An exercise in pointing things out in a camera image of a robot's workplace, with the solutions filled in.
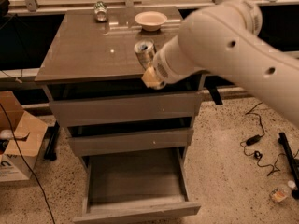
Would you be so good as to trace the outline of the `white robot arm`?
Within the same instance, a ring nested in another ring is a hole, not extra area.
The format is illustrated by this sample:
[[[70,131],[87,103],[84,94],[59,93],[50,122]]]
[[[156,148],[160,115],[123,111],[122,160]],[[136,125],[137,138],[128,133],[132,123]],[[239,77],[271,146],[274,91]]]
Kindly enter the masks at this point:
[[[142,81],[161,89],[208,71],[299,126],[299,61],[258,37],[262,23],[262,12],[252,0],[228,0],[194,11],[155,54]]]

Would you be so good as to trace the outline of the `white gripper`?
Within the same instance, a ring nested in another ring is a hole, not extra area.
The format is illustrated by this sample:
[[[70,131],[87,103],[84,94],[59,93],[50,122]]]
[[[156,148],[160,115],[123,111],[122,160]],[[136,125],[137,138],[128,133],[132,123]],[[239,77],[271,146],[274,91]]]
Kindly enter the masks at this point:
[[[195,62],[183,53],[175,36],[155,54],[153,66],[145,71],[141,79],[148,88],[159,90],[165,83],[177,83],[199,71]]]

